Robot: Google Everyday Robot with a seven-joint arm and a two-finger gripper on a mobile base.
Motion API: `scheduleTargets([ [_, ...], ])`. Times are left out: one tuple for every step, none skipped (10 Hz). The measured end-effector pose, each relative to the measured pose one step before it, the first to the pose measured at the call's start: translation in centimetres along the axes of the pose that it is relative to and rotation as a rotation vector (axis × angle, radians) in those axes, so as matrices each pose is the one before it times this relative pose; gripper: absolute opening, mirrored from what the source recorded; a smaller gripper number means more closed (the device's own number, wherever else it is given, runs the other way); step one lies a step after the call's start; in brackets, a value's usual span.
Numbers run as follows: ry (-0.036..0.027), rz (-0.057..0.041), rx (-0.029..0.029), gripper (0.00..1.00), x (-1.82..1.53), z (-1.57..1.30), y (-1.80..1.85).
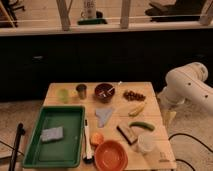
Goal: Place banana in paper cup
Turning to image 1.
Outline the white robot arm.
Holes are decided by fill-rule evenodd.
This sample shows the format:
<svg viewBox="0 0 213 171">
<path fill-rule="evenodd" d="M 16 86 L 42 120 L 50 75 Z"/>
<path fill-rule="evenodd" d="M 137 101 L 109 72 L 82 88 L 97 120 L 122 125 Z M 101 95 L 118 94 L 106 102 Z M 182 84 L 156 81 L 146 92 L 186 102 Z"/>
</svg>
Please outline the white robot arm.
<svg viewBox="0 0 213 171">
<path fill-rule="evenodd" d="M 174 108 L 185 100 L 192 101 L 213 115 L 213 88 L 205 84 L 207 78 L 208 69 L 200 62 L 174 68 L 166 74 L 166 86 L 157 95 L 165 127 L 176 116 Z"/>
</svg>

